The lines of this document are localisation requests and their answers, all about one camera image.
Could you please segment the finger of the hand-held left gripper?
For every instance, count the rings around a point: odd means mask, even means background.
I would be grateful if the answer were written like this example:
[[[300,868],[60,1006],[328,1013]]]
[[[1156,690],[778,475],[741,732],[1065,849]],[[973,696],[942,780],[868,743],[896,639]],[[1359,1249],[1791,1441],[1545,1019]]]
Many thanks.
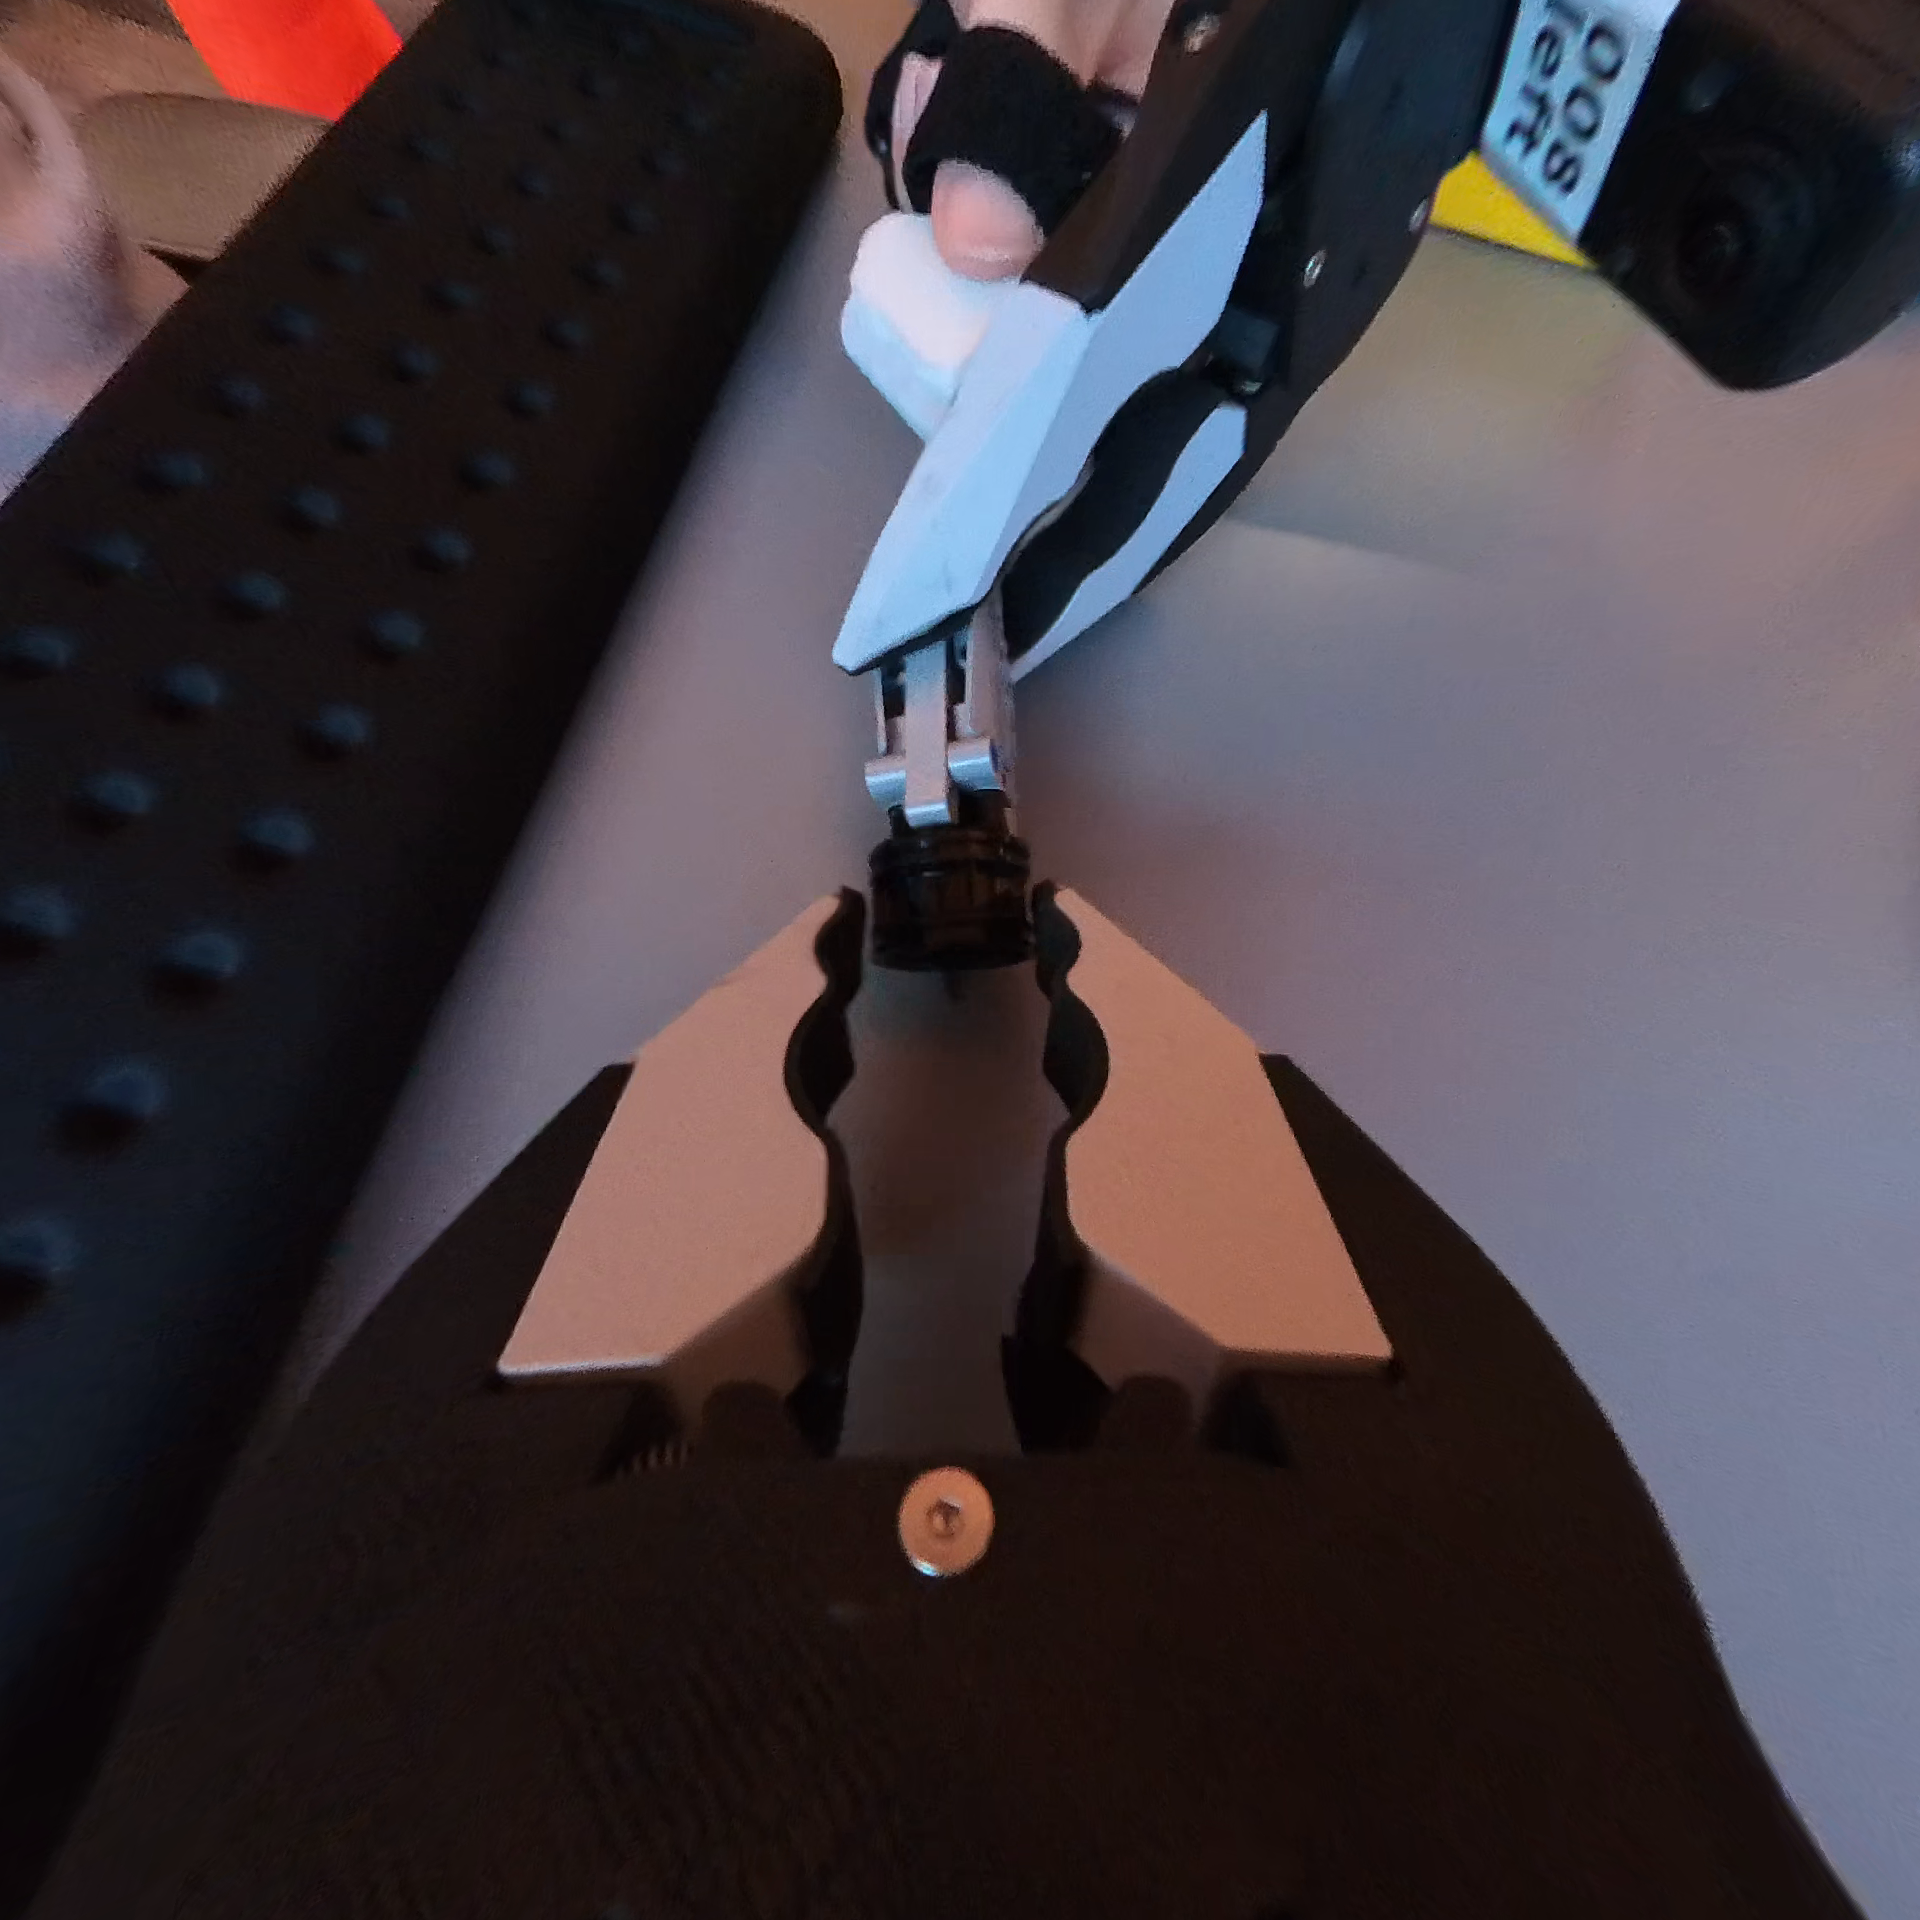
[[[1158,374],[1111,422],[1065,398],[1010,443],[997,635],[1030,674],[1139,596],[1246,448],[1246,410],[1200,374]]]
[[[1211,332],[1264,197],[1254,121],[1111,304],[1014,285],[852,596],[835,666],[862,674],[973,612],[1117,410]]]

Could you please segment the black studded mat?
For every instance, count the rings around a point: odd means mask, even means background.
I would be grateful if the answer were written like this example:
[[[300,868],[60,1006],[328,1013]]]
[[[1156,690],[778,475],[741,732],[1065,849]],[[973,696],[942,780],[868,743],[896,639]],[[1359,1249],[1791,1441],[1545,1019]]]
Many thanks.
[[[763,5],[439,5],[2,506],[2,1917],[839,116]]]

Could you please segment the orange cloth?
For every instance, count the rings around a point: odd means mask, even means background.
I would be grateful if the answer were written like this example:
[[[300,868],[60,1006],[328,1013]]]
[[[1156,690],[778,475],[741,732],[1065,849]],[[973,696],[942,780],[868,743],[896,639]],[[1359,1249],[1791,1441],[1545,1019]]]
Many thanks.
[[[341,121],[399,56],[379,5],[166,5],[232,99]]]

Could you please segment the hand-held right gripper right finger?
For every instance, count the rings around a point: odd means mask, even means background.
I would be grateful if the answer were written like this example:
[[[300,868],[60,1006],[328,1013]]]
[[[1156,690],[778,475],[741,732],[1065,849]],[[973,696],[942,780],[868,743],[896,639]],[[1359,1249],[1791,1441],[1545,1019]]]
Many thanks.
[[[1256,1042],[1074,887],[1030,900],[1044,1146],[1017,1292],[1022,1451],[1172,1387],[1211,1427],[1256,1372],[1371,1376],[1393,1346]]]

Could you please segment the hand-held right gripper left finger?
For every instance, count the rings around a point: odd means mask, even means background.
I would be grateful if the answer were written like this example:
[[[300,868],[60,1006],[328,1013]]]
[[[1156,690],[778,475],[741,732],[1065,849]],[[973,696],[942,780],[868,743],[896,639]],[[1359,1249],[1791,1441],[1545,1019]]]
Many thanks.
[[[496,1363],[505,1384],[637,1379],[680,1424],[766,1387],[809,1451],[838,1451],[862,1240],[830,1115],[862,966],[864,896],[839,887],[631,1056]]]

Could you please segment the grey brick assembly black wheel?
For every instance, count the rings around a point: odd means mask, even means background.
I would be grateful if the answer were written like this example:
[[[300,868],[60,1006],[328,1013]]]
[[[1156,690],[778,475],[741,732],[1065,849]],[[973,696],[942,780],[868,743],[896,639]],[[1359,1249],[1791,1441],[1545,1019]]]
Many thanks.
[[[883,816],[871,852],[874,963],[945,980],[1030,963],[997,587],[953,632],[874,669],[864,787]]]

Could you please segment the person's left hand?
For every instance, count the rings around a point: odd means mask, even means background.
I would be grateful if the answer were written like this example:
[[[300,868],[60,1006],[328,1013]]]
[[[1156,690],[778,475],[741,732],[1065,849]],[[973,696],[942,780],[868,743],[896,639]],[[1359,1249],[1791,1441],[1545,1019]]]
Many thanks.
[[[1180,5],[916,5],[864,143],[942,263],[1022,276],[1131,133]]]

